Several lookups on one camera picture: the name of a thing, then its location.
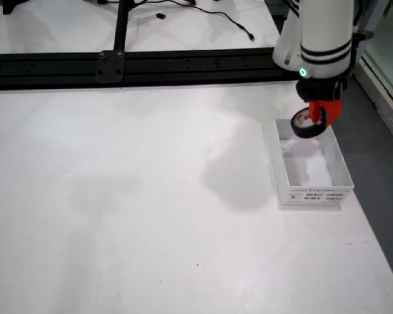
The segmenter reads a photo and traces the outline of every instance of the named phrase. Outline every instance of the black stripe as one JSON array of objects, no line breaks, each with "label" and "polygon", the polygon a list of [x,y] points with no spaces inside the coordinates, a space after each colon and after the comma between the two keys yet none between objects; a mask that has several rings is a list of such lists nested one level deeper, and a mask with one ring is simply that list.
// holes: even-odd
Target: black stripe
[{"label": "black stripe", "polygon": [[343,50],[345,50],[352,42],[352,38],[344,45],[332,49],[332,50],[326,50],[326,51],[312,51],[309,49],[306,49],[303,47],[303,45],[301,45],[301,51],[304,52],[305,54],[308,54],[309,56],[312,57],[324,57],[324,56],[330,56],[332,54],[337,54],[338,52],[341,52]]},{"label": "black stripe", "polygon": [[332,64],[338,61],[341,61],[343,58],[345,58],[347,55],[349,55],[351,50],[347,50],[344,54],[341,54],[340,56],[337,56],[335,58],[329,59],[329,60],[312,60],[307,57],[305,57],[303,54],[301,54],[301,59],[306,61],[307,63],[310,64]]}]

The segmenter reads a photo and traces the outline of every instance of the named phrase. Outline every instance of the gray floor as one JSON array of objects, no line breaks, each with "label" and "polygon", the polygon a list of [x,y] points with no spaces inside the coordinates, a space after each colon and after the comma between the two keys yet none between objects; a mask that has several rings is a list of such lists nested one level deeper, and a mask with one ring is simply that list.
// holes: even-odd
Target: gray floor
[{"label": "gray floor", "polygon": [[393,137],[355,78],[333,129],[355,193],[393,271]]}]

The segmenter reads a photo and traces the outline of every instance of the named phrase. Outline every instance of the bracket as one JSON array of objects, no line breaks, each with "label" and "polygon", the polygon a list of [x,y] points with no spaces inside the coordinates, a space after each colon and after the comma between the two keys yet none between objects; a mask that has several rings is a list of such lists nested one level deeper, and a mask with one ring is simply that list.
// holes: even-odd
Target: bracket
[{"label": "bracket", "polygon": [[99,53],[96,82],[120,83],[124,77],[125,52],[122,50],[104,50]]}]

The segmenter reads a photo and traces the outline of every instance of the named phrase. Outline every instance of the metal frame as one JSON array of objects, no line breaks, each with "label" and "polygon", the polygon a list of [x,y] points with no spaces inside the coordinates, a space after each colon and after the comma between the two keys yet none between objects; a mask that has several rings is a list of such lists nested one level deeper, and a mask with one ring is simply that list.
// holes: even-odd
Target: metal frame
[{"label": "metal frame", "polygon": [[0,54],[0,90],[172,86],[297,80],[273,48],[125,52],[128,12],[120,0],[114,49],[90,53]]},{"label": "metal frame", "polygon": [[[360,29],[375,31],[387,4],[388,0],[372,0],[365,12]],[[357,66],[354,76],[375,104],[377,112],[393,135],[393,97],[377,77],[373,67],[368,64],[367,57],[363,55],[365,45],[363,44],[360,49],[359,56],[362,55],[362,57],[359,59],[359,66]]]}]

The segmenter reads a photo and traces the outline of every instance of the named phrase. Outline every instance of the green indicator light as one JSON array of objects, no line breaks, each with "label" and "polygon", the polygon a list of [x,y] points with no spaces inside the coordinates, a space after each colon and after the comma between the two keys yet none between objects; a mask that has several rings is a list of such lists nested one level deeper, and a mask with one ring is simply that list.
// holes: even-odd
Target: green indicator light
[{"label": "green indicator light", "polygon": [[307,71],[306,71],[306,69],[301,68],[301,69],[300,69],[300,75],[301,75],[302,77],[306,77],[306,76],[307,76]]}]

